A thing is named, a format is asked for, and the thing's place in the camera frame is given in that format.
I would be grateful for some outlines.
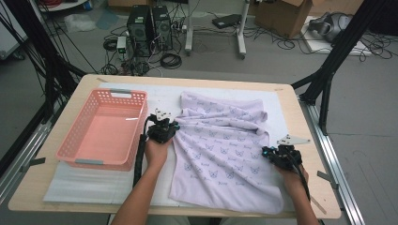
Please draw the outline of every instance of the hand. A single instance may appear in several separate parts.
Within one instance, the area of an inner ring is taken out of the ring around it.
[[[299,168],[301,169],[301,172],[308,183],[308,173],[305,171],[302,165],[299,165]],[[290,195],[290,197],[292,197],[292,199],[300,196],[306,196],[304,186],[302,185],[301,179],[297,173],[283,170],[277,166],[275,166],[275,169],[283,176],[284,186],[286,187],[287,193]]]
[[[161,170],[164,162],[167,159],[167,148],[169,147],[172,139],[165,143],[158,143],[149,139],[145,146],[145,156],[148,162],[147,168],[154,168]]]

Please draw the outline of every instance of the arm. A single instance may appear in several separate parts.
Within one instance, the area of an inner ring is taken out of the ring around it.
[[[145,224],[153,191],[155,190],[161,168],[167,159],[169,142],[160,144],[148,140],[145,146],[145,156],[148,162],[137,185],[117,211],[112,225]]]
[[[275,168],[283,176],[284,185],[286,186],[287,193],[292,198],[296,210],[298,225],[318,225],[319,222],[316,219],[313,208],[311,207],[311,202],[307,199],[304,186],[301,184],[299,176],[294,172],[285,171],[278,167]],[[301,165],[300,169],[308,182],[308,173]]]

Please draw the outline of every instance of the plastic bag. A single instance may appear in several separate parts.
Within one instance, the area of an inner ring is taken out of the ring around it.
[[[88,15],[71,14],[64,18],[68,32],[90,31],[96,28],[96,25]]]

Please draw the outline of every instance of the desktop computer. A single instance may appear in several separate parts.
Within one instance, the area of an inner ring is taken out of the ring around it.
[[[150,56],[152,54],[150,43],[155,38],[150,7],[147,5],[133,6],[127,21],[127,28],[134,56]]]
[[[172,50],[172,29],[167,6],[156,6],[152,8],[153,23],[155,26],[155,38],[158,49]]]

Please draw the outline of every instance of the concrete floor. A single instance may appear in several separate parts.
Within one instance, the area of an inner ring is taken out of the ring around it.
[[[57,19],[71,13],[86,13],[93,21],[105,15],[103,8],[85,12],[79,8],[55,14]],[[96,70],[104,65],[103,38],[112,29],[124,25],[125,15],[116,17],[108,29],[69,34],[73,42]],[[197,18],[194,22],[212,27],[212,17]],[[253,27],[253,18],[248,19]],[[69,60],[88,72],[93,69],[84,61],[65,36],[61,36]],[[257,39],[245,38],[247,56],[237,54],[233,36],[210,32],[194,34],[191,56],[183,51],[182,66],[177,70],[160,67],[161,73],[151,69],[146,76],[192,78],[257,83],[294,83],[315,72],[325,61],[325,54],[304,54],[296,48],[283,50],[269,35]],[[398,44],[389,50],[398,53]],[[331,88],[328,132],[336,155],[344,169],[365,223],[395,224],[398,220],[398,195],[395,142],[398,114],[398,64],[396,56],[382,59],[371,56],[361,62],[357,56],[346,58],[337,71]],[[305,87],[297,90],[303,93]],[[13,144],[33,114],[44,101],[36,73],[30,61],[8,59],[0,61],[0,157]],[[0,224],[106,224],[107,215],[72,213],[11,212],[8,198],[0,205]],[[208,218],[192,218],[192,224],[206,224]],[[293,220],[273,219],[268,224],[294,224]],[[325,220],[325,224],[347,224],[344,216]]]

